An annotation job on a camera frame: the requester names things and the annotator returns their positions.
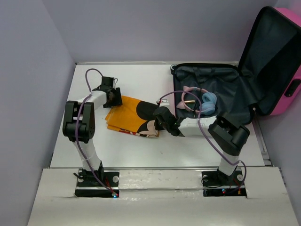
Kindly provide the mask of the orange cartoon mouse cloth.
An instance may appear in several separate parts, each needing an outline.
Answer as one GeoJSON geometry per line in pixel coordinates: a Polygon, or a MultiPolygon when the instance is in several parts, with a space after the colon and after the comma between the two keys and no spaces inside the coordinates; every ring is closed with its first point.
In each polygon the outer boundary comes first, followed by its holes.
{"type": "Polygon", "coordinates": [[[140,137],[159,136],[155,128],[156,104],[127,96],[122,96],[122,102],[105,117],[107,129],[140,137]]]}

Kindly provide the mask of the pink blue cat-ear headphones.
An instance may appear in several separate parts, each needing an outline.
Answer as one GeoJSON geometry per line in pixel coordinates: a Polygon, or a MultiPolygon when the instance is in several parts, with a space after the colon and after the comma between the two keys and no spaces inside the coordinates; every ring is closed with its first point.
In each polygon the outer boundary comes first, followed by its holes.
{"type": "Polygon", "coordinates": [[[199,112],[201,112],[202,115],[211,115],[215,112],[216,104],[217,104],[217,96],[213,92],[209,92],[206,89],[201,89],[198,87],[183,86],[181,101],[177,104],[176,108],[185,109],[188,112],[194,112],[196,114],[199,114],[199,112]],[[202,95],[203,102],[201,103],[201,110],[193,110],[190,107],[188,107],[187,104],[185,103],[184,100],[185,95],[193,91],[199,91],[203,93],[202,95]]]}

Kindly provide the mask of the pink suitcase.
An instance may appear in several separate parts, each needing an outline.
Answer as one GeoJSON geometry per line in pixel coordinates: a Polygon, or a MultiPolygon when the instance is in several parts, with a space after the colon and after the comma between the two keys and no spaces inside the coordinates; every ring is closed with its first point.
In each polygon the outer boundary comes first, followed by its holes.
{"type": "Polygon", "coordinates": [[[301,18],[287,8],[264,7],[237,66],[183,63],[172,68],[174,103],[184,86],[215,93],[215,114],[227,112],[242,124],[255,113],[283,113],[301,89],[301,18]]]}

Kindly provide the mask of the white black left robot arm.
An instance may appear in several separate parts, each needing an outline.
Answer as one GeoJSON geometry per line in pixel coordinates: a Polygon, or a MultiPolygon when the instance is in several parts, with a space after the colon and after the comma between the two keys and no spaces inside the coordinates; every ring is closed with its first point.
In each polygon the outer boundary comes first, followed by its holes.
{"type": "Polygon", "coordinates": [[[95,135],[95,110],[122,105],[117,78],[102,77],[101,84],[91,89],[89,94],[77,101],[67,101],[63,117],[63,135],[71,141],[82,160],[83,179],[99,186],[104,181],[103,164],[96,154],[93,137],[95,135]]]}

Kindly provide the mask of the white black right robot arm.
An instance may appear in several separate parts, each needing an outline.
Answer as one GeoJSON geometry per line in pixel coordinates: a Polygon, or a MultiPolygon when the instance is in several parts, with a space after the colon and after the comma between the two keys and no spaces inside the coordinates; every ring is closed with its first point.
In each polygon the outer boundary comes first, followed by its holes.
{"type": "Polygon", "coordinates": [[[166,130],[175,137],[203,136],[221,156],[217,181],[226,185],[233,180],[241,149],[250,135],[245,125],[228,113],[207,118],[177,118],[166,106],[155,110],[154,116],[157,130],[166,130]]]}

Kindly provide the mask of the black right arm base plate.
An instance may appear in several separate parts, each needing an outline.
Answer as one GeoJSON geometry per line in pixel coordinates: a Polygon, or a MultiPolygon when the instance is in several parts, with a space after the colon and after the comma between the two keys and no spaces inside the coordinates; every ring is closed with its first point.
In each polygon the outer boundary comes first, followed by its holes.
{"type": "Polygon", "coordinates": [[[201,183],[204,197],[247,197],[243,173],[236,170],[228,177],[217,170],[203,171],[201,183]]]}

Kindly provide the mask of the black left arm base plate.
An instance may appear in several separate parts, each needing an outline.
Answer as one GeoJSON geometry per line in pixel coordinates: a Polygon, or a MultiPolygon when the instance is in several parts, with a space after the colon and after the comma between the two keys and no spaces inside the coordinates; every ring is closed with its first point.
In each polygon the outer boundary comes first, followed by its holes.
{"type": "Polygon", "coordinates": [[[82,198],[119,198],[119,171],[104,171],[101,185],[92,173],[80,169],[73,173],[77,178],[75,196],[82,198]]]}

